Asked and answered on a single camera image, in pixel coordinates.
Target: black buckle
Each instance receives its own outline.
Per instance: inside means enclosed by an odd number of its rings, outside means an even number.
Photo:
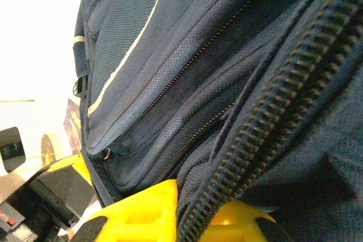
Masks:
[[[88,75],[81,76],[77,79],[73,86],[73,95],[76,97],[84,97],[88,91]]]

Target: yellow object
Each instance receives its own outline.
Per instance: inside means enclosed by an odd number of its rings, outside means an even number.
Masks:
[[[259,217],[275,222],[269,215],[241,201],[232,200],[220,208],[199,241],[267,242],[255,222]]]
[[[52,164],[47,171],[52,172],[52,171],[61,169],[63,167],[67,167],[69,165],[72,165],[72,167],[78,172],[78,174],[80,174],[90,185],[92,185],[90,173],[88,172],[86,163],[83,160],[83,157],[81,154],[75,154],[75,155],[63,158],[63,159],[55,162],[54,164]]]
[[[106,216],[97,242],[176,241],[176,180],[147,188],[95,213],[89,220]]]

